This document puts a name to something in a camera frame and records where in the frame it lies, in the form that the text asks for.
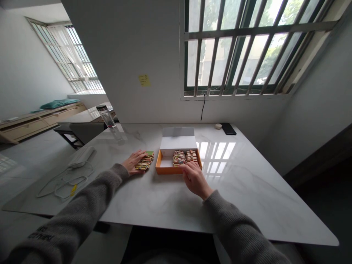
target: gray sweater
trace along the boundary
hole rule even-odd
[[[71,263],[128,176],[120,164],[100,173],[61,212],[15,247],[5,263]],[[253,220],[224,200],[218,191],[203,203],[233,263],[289,263],[261,234]],[[167,259],[163,258],[163,263],[169,263]]]

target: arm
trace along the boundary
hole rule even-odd
[[[254,221],[212,190],[199,165],[181,165],[183,179],[191,192],[204,200],[213,218],[216,234],[233,263],[290,263],[260,232]]]
[[[135,165],[146,155],[135,152],[122,165],[100,173],[47,224],[15,247],[5,263],[70,263],[123,180],[141,173]]]

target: drawer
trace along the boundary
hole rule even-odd
[[[20,125],[19,127],[13,128],[9,131],[3,131],[3,133],[11,139],[17,139],[45,127],[47,127],[47,125],[42,120],[38,120],[32,123]]]
[[[78,114],[80,112],[85,111],[86,108],[85,106],[79,106],[64,112],[59,112],[59,113],[53,113],[53,115],[49,117],[44,117],[44,120],[48,125],[53,125],[57,122],[60,122],[62,120],[65,120],[66,118],[69,118],[71,116],[74,116],[75,114]]]

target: white table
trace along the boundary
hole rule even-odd
[[[123,184],[100,218],[107,223],[214,233],[206,208],[191,193],[180,175],[158,175],[155,171],[163,127],[193,126],[209,185],[250,216],[270,240],[319,245],[338,245],[334,234],[284,181],[247,138],[235,127],[236,136],[225,135],[213,125],[123,124],[125,141],[119,144],[109,130],[87,144],[96,149],[89,162],[99,172],[122,162],[138,150],[155,151],[153,165],[144,176]],[[8,202],[3,210],[56,215],[68,203],[49,195],[35,195],[71,160],[35,182]]]

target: hand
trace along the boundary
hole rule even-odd
[[[146,155],[148,154],[144,150],[138,150],[132,153],[121,165],[126,168],[130,176],[133,174],[144,174],[146,172],[145,170],[136,170],[135,166]]]
[[[180,165],[179,168],[182,169],[183,180],[192,193],[204,201],[213,193],[214,190],[209,187],[197,162],[190,161]]]

